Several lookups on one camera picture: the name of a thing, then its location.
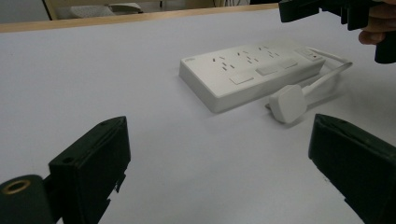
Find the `white cable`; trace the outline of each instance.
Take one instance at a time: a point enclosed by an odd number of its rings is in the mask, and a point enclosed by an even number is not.
[[[307,109],[305,96],[311,93],[314,89],[325,83],[330,78],[340,74],[352,65],[347,59],[340,58],[336,55],[320,51],[318,49],[310,49],[315,53],[334,59],[340,63],[341,66],[333,69],[314,83],[304,88],[299,85],[288,85],[280,89],[269,97],[269,107],[274,114],[276,120],[282,123],[291,123],[299,118]]]
[[[306,86],[303,88],[303,93],[304,95],[307,95],[309,93],[311,93],[314,89],[316,89],[317,87],[319,87],[320,85],[322,85],[323,83],[325,83],[327,80],[329,80],[330,78],[342,73],[343,71],[347,70],[350,66],[352,66],[352,62],[348,59],[344,59],[341,57],[338,57],[334,54],[330,54],[328,52],[324,52],[318,49],[311,49],[310,50],[314,51],[317,54],[320,54],[321,56],[330,58],[330,59],[334,59],[340,63],[343,63],[343,65],[333,69],[331,72],[329,72],[328,74],[324,75],[323,77],[321,77],[320,79],[316,80],[314,83],[312,83],[309,86]]]

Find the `table surface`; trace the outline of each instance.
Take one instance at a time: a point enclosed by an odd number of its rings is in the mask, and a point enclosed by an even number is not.
[[[91,127],[126,116],[132,162],[100,223],[362,223],[308,159],[312,124],[334,116],[396,145],[394,65],[333,14],[283,24],[253,8],[0,34],[0,182],[47,176]],[[182,58],[280,37],[354,62],[291,125],[267,97],[212,114],[178,76]]]

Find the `outlet socket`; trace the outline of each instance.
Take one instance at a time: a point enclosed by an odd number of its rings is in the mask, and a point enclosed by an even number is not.
[[[315,60],[302,52],[312,53]],[[281,39],[182,59],[179,76],[219,113],[312,77],[323,64],[321,56]]]

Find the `plug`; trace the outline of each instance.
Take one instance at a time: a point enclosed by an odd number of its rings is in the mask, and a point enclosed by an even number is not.
[[[306,111],[303,89],[299,85],[288,85],[272,94],[269,106],[276,120],[291,123]]]

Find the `finger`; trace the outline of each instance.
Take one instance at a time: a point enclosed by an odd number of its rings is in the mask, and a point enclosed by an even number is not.
[[[359,41],[364,45],[376,45],[382,40],[384,40],[384,33],[370,33],[366,31],[361,31],[359,34]]]
[[[369,23],[366,27],[362,30],[373,32],[373,33],[380,33],[380,32],[389,32],[396,30],[396,19],[392,20],[384,20],[371,17],[369,19]]]
[[[371,7],[370,16],[379,19],[396,19],[396,5],[393,6],[388,4],[382,4],[376,7]]]

